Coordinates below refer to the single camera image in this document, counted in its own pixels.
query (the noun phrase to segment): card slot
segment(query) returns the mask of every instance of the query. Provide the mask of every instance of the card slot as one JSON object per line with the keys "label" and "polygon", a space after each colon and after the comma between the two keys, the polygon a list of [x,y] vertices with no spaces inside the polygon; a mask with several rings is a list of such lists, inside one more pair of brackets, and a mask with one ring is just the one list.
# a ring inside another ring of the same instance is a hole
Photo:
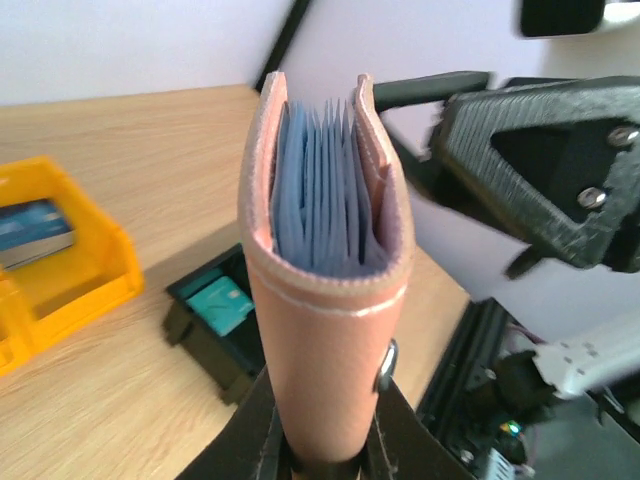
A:
{"label": "card slot", "polygon": [[367,190],[350,110],[326,102],[316,111],[283,109],[276,146],[270,212],[274,252],[319,275],[374,274],[388,254],[373,232]]}

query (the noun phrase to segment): white wall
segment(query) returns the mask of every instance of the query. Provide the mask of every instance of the white wall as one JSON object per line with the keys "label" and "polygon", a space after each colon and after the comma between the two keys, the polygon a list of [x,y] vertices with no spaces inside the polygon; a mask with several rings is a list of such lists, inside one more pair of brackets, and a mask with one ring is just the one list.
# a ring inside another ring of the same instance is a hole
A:
{"label": "white wall", "polygon": [[253,83],[290,0],[0,0],[0,105]]}
{"label": "white wall", "polygon": [[[318,0],[285,62],[291,94],[314,104],[344,97],[362,72],[380,81],[474,69],[498,78],[640,74],[639,29],[591,39],[524,40],[514,32],[515,5]],[[392,124],[419,150],[433,108],[392,113]],[[548,339],[640,306],[640,275],[604,268],[577,271],[549,261],[508,282],[501,272],[523,245],[416,195],[412,204],[418,242],[438,263],[474,298],[496,297]]]}

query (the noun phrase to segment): leather wallet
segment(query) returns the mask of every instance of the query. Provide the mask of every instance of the leather wallet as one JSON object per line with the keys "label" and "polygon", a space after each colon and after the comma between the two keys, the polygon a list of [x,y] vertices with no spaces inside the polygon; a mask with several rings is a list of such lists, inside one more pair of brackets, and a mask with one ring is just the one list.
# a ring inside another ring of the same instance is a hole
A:
{"label": "leather wallet", "polygon": [[[288,100],[284,73],[271,73],[248,134],[239,186],[238,221],[267,369],[285,437],[302,463],[345,462],[363,448],[414,260],[409,195],[374,110],[371,76],[358,77],[347,107],[342,118],[327,109],[321,124]],[[334,162],[328,190],[328,177],[318,179],[312,168],[322,170],[327,162]],[[355,174],[366,198],[350,191],[357,182],[347,175]],[[317,194],[323,205],[337,202],[321,216],[336,236],[326,240],[316,229],[315,247],[304,247],[310,218],[318,219],[311,185],[325,189]],[[361,210],[349,214],[354,201]],[[345,225],[357,228],[349,233]],[[342,257],[328,261],[326,242]],[[298,247],[302,254],[292,256]],[[311,259],[321,249],[325,256]]]}

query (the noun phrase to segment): metal screw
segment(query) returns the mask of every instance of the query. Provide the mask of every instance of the metal screw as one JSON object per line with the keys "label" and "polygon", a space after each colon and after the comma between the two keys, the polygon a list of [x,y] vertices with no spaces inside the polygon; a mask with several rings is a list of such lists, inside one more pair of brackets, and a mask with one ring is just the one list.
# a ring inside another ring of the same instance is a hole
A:
{"label": "metal screw", "polygon": [[469,450],[462,450],[460,452],[460,460],[462,460],[462,463],[464,463],[465,465],[469,465],[471,462],[473,462],[474,458],[476,457]]}
{"label": "metal screw", "polygon": [[607,194],[596,187],[585,188],[578,195],[578,203],[588,210],[599,208],[607,201]]}
{"label": "metal screw", "polygon": [[640,131],[636,127],[626,125],[611,130],[607,141],[612,147],[624,148],[633,145],[638,135],[640,135]]}
{"label": "metal screw", "polygon": [[424,163],[424,162],[428,162],[429,160],[431,160],[431,149],[427,148],[424,153],[418,157],[418,162],[420,163]]}
{"label": "metal screw", "polygon": [[387,354],[384,356],[380,371],[378,372],[378,378],[376,379],[375,390],[377,392],[384,392],[391,385],[391,379],[393,372],[396,369],[396,363],[398,362],[398,343],[392,338],[387,349]]}

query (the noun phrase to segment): pink leather wallet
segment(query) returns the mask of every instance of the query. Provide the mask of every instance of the pink leather wallet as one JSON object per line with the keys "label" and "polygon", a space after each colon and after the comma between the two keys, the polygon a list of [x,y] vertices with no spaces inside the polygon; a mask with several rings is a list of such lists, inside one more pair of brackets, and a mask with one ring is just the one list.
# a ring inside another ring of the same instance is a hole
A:
{"label": "pink leather wallet", "polygon": [[270,198],[277,138],[288,104],[284,73],[264,85],[244,153],[238,221],[276,406],[295,456],[339,463],[364,446],[376,381],[400,316],[415,235],[396,152],[373,107],[372,78],[354,96],[356,161],[369,193],[384,269],[355,278],[321,276],[274,252]]}

